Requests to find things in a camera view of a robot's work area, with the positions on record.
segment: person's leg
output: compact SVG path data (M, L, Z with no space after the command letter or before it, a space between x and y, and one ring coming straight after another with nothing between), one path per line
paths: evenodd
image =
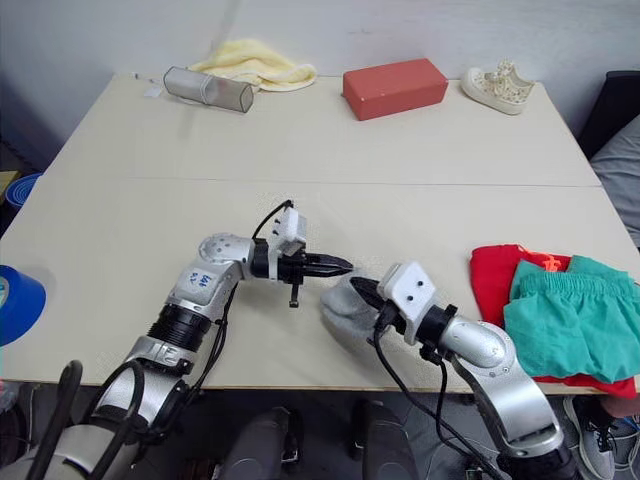
M614 418L640 415L640 395L636 398L619 398L606 396L600 398L602 408Z

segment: white wall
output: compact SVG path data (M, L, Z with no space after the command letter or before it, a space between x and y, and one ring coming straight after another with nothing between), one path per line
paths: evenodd
M0 0L3 132L51 159L113 73L205 57L226 1ZM604 73L640 68L640 0L245 0L230 38L247 36L325 75L426 56L457 78L509 57L578 132Z

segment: teal fabric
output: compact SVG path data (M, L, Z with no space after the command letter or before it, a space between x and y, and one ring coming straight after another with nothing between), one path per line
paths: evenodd
M640 373L640 289L625 272L580 256L566 272L523 260L510 300L505 329L529 375L612 383Z

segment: blue object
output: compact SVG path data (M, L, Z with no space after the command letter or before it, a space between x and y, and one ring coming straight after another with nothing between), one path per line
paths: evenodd
M36 323L45 300L40 282L0 265L0 346L20 338Z
M5 193L7 202L19 209L27 201L27 197L31 193L31 189L36 183L36 180L41 176L41 173L34 173L27 175L26 177L19 178L15 182L9 185Z

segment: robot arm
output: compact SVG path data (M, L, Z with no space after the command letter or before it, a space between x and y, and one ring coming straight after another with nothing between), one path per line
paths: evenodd
M394 265L379 282L351 280L372 306L391 309L390 325L425 360L437 350L471 386L500 468L516 480L578 478L558 420L545 395L522 370L502 329L465 319L435 304L436 289L418 263Z
M226 313L241 280L265 278L291 284L290 306L297 307L298 288L305 276L328 277L351 271L352 265L343 259L307 253L306 219L291 202L283 206L285 210L274 220L268 239L232 234L206 238L171 289L157 321L135 342L80 424L56 433L44 467L43 459L38 458L44 449L36 448L3 469L0 478L122 478L147 445L163 440L199 390L222 350ZM190 387L182 377L196 364L203 337L212 324L218 330L214 347L203 374ZM112 454L106 465L105 452Z

